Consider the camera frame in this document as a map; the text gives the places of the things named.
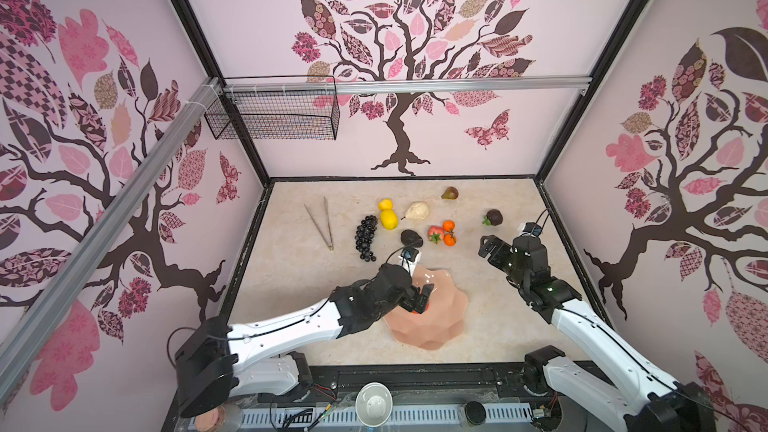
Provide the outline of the red apple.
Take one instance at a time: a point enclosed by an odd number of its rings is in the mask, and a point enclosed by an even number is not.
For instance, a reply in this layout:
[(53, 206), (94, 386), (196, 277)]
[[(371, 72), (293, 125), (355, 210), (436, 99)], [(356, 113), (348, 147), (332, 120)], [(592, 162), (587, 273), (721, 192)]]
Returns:
[(414, 310), (410, 311), (410, 313), (411, 313), (411, 314), (416, 314), (416, 315), (421, 315), (421, 314), (423, 314), (424, 312), (426, 312), (428, 309), (429, 309), (429, 306), (427, 305), (427, 306), (426, 306), (426, 307), (425, 307), (423, 310), (421, 310), (421, 311), (414, 309)]

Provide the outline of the pink scalloped fruit bowl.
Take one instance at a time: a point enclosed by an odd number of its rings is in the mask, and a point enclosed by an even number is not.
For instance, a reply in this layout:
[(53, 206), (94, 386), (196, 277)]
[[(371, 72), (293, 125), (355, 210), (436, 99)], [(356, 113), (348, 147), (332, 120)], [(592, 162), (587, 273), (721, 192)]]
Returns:
[(396, 341), (427, 351), (438, 350), (463, 333), (468, 297), (446, 270), (418, 265), (413, 279), (418, 287), (434, 286), (426, 310), (417, 314), (396, 308), (384, 321)]

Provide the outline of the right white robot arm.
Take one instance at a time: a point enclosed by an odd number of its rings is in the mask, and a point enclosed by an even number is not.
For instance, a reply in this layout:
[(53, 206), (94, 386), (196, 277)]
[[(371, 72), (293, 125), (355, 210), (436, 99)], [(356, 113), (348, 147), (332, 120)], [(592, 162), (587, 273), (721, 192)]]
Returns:
[(526, 305), (568, 337), (605, 374), (600, 379), (546, 346), (526, 355), (524, 387), (564, 395), (612, 431), (713, 431), (715, 409), (695, 384), (683, 384), (613, 331), (580, 293), (551, 273), (546, 247), (534, 235), (512, 243), (487, 235), (478, 254), (506, 275)]

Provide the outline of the dark purple mangosteen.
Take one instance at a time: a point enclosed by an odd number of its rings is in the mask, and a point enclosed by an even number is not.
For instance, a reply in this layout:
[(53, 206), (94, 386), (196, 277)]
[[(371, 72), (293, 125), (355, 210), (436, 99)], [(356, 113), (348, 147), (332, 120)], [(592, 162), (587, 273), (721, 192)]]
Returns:
[(503, 223), (503, 214), (498, 209), (491, 209), (486, 212), (483, 218), (483, 224), (486, 226), (499, 226)]

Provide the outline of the red strawberry fruit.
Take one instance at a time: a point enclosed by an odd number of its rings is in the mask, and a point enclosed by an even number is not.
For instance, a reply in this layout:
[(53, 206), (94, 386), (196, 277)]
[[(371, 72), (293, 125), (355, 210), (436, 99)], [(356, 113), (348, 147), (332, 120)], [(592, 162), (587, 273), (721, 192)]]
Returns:
[(432, 226), (427, 232), (427, 238), (430, 242), (438, 244), (444, 239), (445, 231), (442, 227)]

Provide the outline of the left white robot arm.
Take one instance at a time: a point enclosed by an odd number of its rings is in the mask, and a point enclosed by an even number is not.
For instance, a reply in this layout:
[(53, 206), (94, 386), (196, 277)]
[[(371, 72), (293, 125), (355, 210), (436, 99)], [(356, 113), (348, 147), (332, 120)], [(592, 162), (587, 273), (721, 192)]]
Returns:
[(433, 285), (413, 283), (416, 265), (384, 263), (371, 279), (335, 288), (305, 309), (266, 321), (203, 322), (174, 355), (178, 414), (192, 418), (232, 396), (291, 393), (308, 379), (297, 349), (363, 332), (396, 308), (424, 313)]

